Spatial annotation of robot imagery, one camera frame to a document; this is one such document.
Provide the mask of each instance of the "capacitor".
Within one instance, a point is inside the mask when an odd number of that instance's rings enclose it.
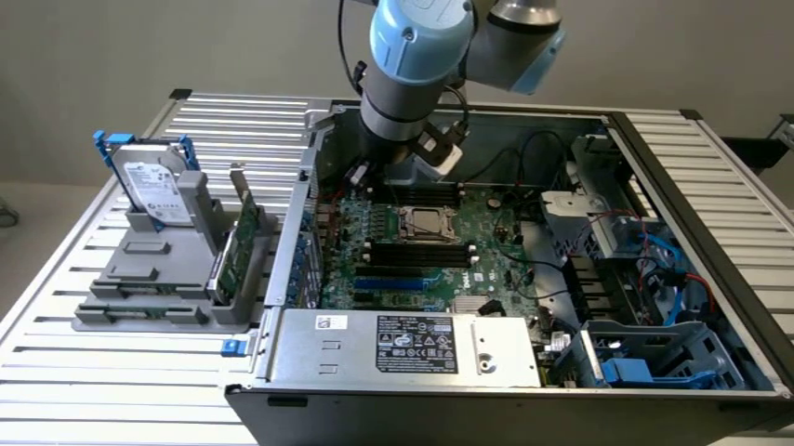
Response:
[[[489,198],[486,206],[492,211],[497,211],[502,207],[502,201],[498,198]]]

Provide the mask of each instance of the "power supply label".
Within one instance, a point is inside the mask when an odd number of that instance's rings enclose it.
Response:
[[[386,374],[457,374],[452,318],[378,316],[376,365]]]

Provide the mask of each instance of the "metal frame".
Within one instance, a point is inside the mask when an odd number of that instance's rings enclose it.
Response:
[[[198,136],[197,149],[201,159],[206,159],[202,162],[211,176],[210,189],[222,200],[233,196],[234,187],[221,180],[221,171],[226,175],[225,166],[227,168],[233,161],[249,163],[255,172],[251,178],[258,201],[283,216],[301,155],[311,143],[303,134],[307,111],[325,108],[313,107],[314,102],[309,99],[195,94],[189,99],[169,102],[145,136],[181,133]],[[512,106],[478,104],[474,107],[488,111],[489,108]],[[537,109],[517,105],[516,110],[524,113]],[[794,285],[789,286],[787,281],[791,279],[784,278],[784,283],[771,286],[768,271],[780,271],[781,265],[792,269],[794,260],[779,252],[784,250],[776,250],[776,257],[761,256],[773,248],[764,244],[767,239],[752,232],[759,228],[771,228],[779,233],[775,241],[779,244],[793,243],[794,237],[772,213],[752,214],[760,221],[759,225],[753,223],[737,228],[731,223],[727,228],[728,216],[751,214],[735,213],[736,206],[709,200],[724,197],[727,191],[733,194],[732,197],[740,195],[749,200],[760,199],[747,186],[747,174],[740,166],[717,151],[716,139],[677,111],[570,107],[544,110],[584,117],[605,112],[626,113],[708,230],[732,255],[756,294],[792,336],[794,299],[787,298],[787,295],[791,295],[788,290],[794,290]],[[692,159],[688,153],[701,154],[725,164],[719,175],[708,177],[715,181],[725,178],[731,187],[720,183],[720,187],[711,188],[709,185],[719,183],[692,181],[712,170],[674,167],[677,160]],[[217,388],[223,383],[242,382],[254,367],[251,358],[222,358],[217,354],[226,336],[77,336],[66,328],[74,303],[82,300],[81,293],[87,292],[93,269],[102,267],[106,248],[121,240],[118,228],[125,226],[117,216],[127,207],[127,202],[118,196],[115,183],[110,181],[0,322],[0,416],[6,420],[0,428],[0,443],[254,444],[255,440]],[[764,202],[760,203],[747,209],[768,209]],[[733,210],[719,211],[720,206]],[[755,242],[744,244],[744,237]],[[767,258],[780,259],[783,263],[773,268],[764,260]],[[278,308],[271,308],[266,313],[278,311]],[[278,317],[263,319],[267,323],[278,321]],[[257,352],[271,348],[273,341],[271,338],[263,339]],[[628,394],[618,392],[613,398],[618,400]],[[772,397],[775,394],[748,392],[743,396],[751,402],[757,396]],[[562,412],[556,410],[557,404],[549,400],[552,392],[541,391],[538,396],[544,406],[536,413],[549,414],[541,415],[538,420],[545,420],[549,425],[558,424]],[[669,392],[658,392],[649,397],[649,416],[653,416],[654,407],[660,407],[662,415],[664,411],[677,410],[680,404],[681,401]],[[465,407],[472,407],[468,402],[462,404]],[[582,417],[588,418],[592,406],[574,408],[566,416],[574,417],[580,410]]]

